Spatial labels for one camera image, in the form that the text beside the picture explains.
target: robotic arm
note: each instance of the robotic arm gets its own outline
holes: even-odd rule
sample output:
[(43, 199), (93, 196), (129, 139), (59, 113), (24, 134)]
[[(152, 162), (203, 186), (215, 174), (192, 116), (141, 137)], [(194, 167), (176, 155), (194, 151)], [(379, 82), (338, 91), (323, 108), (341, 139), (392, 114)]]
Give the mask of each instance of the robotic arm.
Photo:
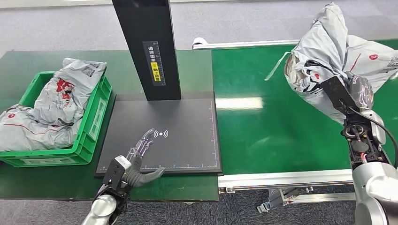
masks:
[(165, 168), (160, 167), (155, 172), (141, 174), (139, 169), (145, 152), (153, 143), (154, 129), (148, 130), (125, 156), (112, 159), (103, 185), (99, 189), (91, 206), (91, 210), (82, 225), (113, 225), (119, 215), (127, 208), (127, 200), (132, 188), (140, 187), (161, 177)]
[[(347, 140), (359, 225), (398, 224), (398, 146), (383, 120), (371, 108), (373, 91), (367, 79), (347, 73), (321, 83), (333, 107), (346, 116), (341, 135)], [(385, 133), (395, 148), (395, 165), (385, 154)]]

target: green plastic crate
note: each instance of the green plastic crate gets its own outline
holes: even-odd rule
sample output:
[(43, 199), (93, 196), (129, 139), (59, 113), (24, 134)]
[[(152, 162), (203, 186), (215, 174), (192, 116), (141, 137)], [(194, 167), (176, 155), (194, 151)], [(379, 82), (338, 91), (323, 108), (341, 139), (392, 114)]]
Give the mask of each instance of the green plastic crate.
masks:
[[(33, 107), (44, 85), (54, 72), (36, 74), (19, 101), (20, 105)], [(56, 150), (0, 152), (0, 160), (14, 167), (38, 167), (52, 165), (85, 165), (91, 162), (108, 105), (112, 87), (103, 75), (93, 90), (77, 132), (73, 146)]]

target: yellow label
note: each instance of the yellow label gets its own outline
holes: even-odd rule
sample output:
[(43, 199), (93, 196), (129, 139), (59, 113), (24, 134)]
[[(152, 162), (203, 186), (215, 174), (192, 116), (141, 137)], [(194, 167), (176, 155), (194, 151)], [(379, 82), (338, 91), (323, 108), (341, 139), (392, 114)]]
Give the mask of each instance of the yellow label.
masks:
[(151, 67), (152, 67), (152, 69), (157, 69), (158, 68), (158, 63), (157, 62), (151, 62)]
[(160, 73), (159, 73), (159, 68), (158, 68), (158, 63), (157, 62), (151, 62), (151, 68), (152, 68), (152, 73), (153, 73), (153, 78), (156, 82), (161, 81)]

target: cable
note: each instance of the cable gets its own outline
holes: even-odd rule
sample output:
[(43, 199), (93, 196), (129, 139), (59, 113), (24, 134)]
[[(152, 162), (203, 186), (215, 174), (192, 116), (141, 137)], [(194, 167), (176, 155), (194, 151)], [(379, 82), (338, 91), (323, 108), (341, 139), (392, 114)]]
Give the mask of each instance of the cable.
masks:
[(368, 119), (368, 120), (370, 120), (371, 122), (373, 122), (374, 124), (378, 125), (379, 127), (381, 127), (381, 129), (383, 129), (383, 130), (387, 133), (387, 135), (390, 137), (390, 139), (391, 139), (391, 141), (392, 141), (392, 144), (394, 145), (394, 150), (395, 150), (395, 163), (394, 163), (394, 167), (397, 168), (397, 167), (398, 167), (398, 145), (397, 145), (397, 142), (395, 141), (395, 138), (394, 138), (394, 136), (392, 135), (392, 133), (391, 133), (385, 126), (383, 126), (381, 123), (377, 122), (376, 120), (371, 119), (371, 118), (368, 118), (368, 117), (362, 115), (361, 113), (355, 111), (351, 106), (348, 106), (348, 108), (351, 109), (354, 113), (358, 114), (359, 116), (361, 116), (361, 117), (363, 117), (363, 118), (365, 118), (365, 119)]
[(361, 160), (362, 160), (362, 163), (367, 163), (366, 154), (363, 152), (361, 152)]

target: black scanning mat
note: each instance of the black scanning mat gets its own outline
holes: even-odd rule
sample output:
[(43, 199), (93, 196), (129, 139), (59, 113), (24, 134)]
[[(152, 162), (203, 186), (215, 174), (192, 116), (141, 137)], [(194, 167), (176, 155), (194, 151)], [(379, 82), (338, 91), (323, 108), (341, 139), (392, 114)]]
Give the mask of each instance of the black scanning mat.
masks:
[(103, 176), (112, 158), (126, 156), (149, 129), (153, 144), (141, 172), (160, 166), (165, 173), (221, 173), (213, 92), (183, 93), (181, 100), (147, 101), (117, 95), (96, 175)]

